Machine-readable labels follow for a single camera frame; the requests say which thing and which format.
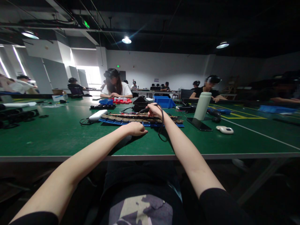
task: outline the ceiling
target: ceiling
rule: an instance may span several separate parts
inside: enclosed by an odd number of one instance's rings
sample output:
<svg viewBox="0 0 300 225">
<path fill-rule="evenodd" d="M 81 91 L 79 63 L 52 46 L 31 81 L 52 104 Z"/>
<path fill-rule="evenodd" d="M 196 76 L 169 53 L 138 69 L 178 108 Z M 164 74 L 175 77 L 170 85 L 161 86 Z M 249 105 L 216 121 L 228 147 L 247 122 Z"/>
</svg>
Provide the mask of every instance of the ceiling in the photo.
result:
<svg viewBox="0 0 300 225">
<path fill-rule="evenodd" d="M 30 26 L 95 45 L 100 37 L 107 49 L 268 58 L 300 51 L 299 9 L 299 0 L 5 0 L 0 43 L 23 44 Z"/>
</svg>

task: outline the black shirt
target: black shirt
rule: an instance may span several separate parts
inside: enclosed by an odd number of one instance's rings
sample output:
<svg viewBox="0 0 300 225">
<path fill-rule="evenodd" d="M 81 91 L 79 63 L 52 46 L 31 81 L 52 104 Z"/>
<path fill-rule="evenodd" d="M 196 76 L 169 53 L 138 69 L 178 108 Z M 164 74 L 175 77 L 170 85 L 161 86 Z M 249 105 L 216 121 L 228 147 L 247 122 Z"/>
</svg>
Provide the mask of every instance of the black shirt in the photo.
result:
<svg viewBox="0 0 300 225">
<path fill-rule="evenodd" d="M 259 100 L 259 101 L 267 102 L 271 98 L 287 98 L 287 99 L 290 99 L 292 97 L 293 97 L 292 92 L 278 92 L 273 87 L 267 87 L 267 88 L 262 89 L 257 94 L 255 94 L 250 100 L 252 100 L 252 101 Z"/>
<path fill-rule="evenodd" d="M 164 86 L 162 89 L 167 89 L 167 91 L 170 90 L 169 86 Z"/>
<path fill-rule="evenodd" d="M 196 93 L 195 98 L 199 98 L 200 94 L 203 92 L 203 87 L 196 88 L 194 92 Z M 214 98 L 217 97 L 218 95 L 220 95 L 219 91 L 217 91 L 217 90 L 211 89 L 209 92 L 212 94 L 212 96 Z"/>
<path fill-rule="evenodd" d="M 141 169 L 114 183 L 102 195 L 99 212 L 93 224 L 189 224 L 177 193 L 152 171 Z M 199 199 L 206 224 L 249 225 L 251 218 L 226 191 L 219 188 L 205 190 Z M 50 212 L 35 212 L 15 220 L 11 225 L 58 225 L 58 218 Z"/>
<path fill-rule="evenodd" d="M 72 83 L 68 84 L 68 87 L 69 88 L 80 88 L 81 90 L 83 89 L 83 87 L 80 86 L 79 84 L 72 84 Z"/>
</svg>

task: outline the white computer mouse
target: white computer mouse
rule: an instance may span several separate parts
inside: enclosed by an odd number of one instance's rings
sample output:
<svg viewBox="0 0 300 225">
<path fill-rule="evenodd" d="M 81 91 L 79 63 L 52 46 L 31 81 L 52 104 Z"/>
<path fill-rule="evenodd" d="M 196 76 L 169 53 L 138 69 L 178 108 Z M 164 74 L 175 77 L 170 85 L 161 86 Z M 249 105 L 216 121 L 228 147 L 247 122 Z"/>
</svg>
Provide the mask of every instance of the white computer mouse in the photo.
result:
<svg viewBox="0 0 300 225">
<path fill-rule="evenodd" d="M 216 126 L 216 129 L 224 134 L 233 134 L 233 129 L 225 126 Z"/>
</svg>

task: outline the smartphone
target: smartphone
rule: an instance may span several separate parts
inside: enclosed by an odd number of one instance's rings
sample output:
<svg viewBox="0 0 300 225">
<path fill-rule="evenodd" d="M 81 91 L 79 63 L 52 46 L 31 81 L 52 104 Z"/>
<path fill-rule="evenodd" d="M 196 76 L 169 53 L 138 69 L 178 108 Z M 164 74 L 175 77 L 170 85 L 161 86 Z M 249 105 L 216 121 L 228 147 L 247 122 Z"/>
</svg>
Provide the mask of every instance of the smartphone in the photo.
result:
<svg viewBox="0 0 300 225">
<path fill-rule="evenodd" d="M 201 131 L 212 131 L 212 129 L 196 118 L 187 118 L 187 121 Z"/>
</svg>

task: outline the green table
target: green table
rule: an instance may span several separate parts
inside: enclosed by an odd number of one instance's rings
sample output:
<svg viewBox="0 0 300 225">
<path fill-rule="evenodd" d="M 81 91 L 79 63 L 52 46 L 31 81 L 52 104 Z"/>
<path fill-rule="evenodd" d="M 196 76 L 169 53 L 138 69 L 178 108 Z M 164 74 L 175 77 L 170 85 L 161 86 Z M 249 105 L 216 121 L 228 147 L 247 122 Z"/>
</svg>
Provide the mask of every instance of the green table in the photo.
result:
<svg viewBox="0 0 300 225">
<path fill-rule="evenodd" d="M 117 128 L 105 123 L 81 126 L 80 119 L 88 118 L 97 112 L 89 110 L 89 106 L 98 104 L 98 101 L 92 101 L 92 97 L 68 101 L 66 104 L 58 104 L 59 108 L 47 108 L 46 105 L 24 108 L 38 109 L 41 115 L 47 114 L 49 117 L 21 122 L 19 127 L 12 129 L 1 129 L 0 161 L 64 161 Z M 112 111 L 118 113 L 131 106 L 132 104 L 117 105 Z M 213 132 L 199 131 L 189 122 L 184 122 L 185 127 L 182 128 L 205 159 L 300 156 L 300 127 L 272 120 L 282 118 L 300 122 L 299 115 L 269 114 L 237 105 L 211 106 L 226 107 L 235 111 L 231 116 L 222 117 L 220 123 L 222 126 L 231 127 L 234 130 L 233 135 L 225 135 L 215 130 L 218 124 L 211 120 L 204 123 L 213 128 Z M 184 120 L 193 117 L 191 113 L 176 112 L 175 109 L 165 111 L 174 116 L 183 116 Z M 128 143 L 123 142 L 124 146 L 112 151 L 106 160 L 176 159 L 170 143 L 159 139 L 157 129 L 146 129 L 149 131 L 147 135 L 134 138 L 134 141 Z"/>
</svg>

